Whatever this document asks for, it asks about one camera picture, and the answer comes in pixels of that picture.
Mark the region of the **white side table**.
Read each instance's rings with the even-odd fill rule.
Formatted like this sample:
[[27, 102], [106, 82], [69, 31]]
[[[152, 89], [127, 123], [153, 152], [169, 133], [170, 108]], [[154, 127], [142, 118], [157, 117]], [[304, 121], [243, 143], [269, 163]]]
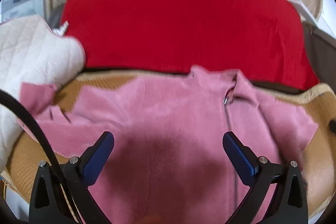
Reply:
[[287, 0], [287, 1], [293, 5], [293, 7], [299, 13], [300, 17], [304, 19], [304, 21], [308, 22], [309, 24], [315, 27], [318, 26], [317, 20], [302, 1], [299, 0]]

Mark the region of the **white quilted pillow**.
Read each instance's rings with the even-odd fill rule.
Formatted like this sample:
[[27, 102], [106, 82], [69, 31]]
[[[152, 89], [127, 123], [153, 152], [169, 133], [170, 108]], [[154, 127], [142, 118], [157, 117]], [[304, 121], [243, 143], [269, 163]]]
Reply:
[[40, 15], [1, 24], [1, 89], [31, 114], [49, 105], [55, 92], [84, 67], [84, 49], [64, 35], [66, 29], [51, 30]]

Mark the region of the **red blanket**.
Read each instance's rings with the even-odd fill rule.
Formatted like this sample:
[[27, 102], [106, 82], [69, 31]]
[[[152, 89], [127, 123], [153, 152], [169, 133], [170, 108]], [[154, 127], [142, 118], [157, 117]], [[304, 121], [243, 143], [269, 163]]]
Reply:
[[62, 21], [86, 68], [186, 74], [200, 65], [299, 90], [319, 82], [287, 0], [67, 0]]

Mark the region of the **pink corduroy zip garment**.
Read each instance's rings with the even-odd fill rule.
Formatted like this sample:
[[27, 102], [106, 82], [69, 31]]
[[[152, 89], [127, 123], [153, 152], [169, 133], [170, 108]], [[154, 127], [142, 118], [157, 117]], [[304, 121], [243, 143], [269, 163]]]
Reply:
[[53, 85], [21, 86], [20, 101], [53, 150], [81, 155], [104, 131], [114, 149], [90, 193], [112, 223], [155, 216], [162, 223], [224, 223], [248, 192], [223, 150], [232, 131], [271, 162], [295, 160], [318, 125], [238, 70], [142, 75], [117, 89], [83, 86], [71, 111]]

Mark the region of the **woven rattan seat mat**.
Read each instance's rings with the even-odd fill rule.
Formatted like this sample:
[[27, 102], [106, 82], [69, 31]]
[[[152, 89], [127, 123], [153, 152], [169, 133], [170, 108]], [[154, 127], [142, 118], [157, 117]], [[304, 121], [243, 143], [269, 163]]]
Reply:
[[[136, 71], [82, 73], [56, 93], [52, 103], [62, 110], [71, 110], [81, 87], [115, 89], [140, 75], [141, 72]], [[302, 106], [318, 123], [318, 129], [303, 153], [309, 218], [318, 218], [335, 194], [335, 135], [329, 130], [329, 122], [335, 118], [335, 95], [327, 84], [317, 84], [300, 95], [276, 91], [270, 91], [270, 94], [278, 100]], [[44, 159], [46, 156], [40, 145], [23, 133], [1, 173], [6, 184], [26, 202], [31, 197], [38, 161]]]

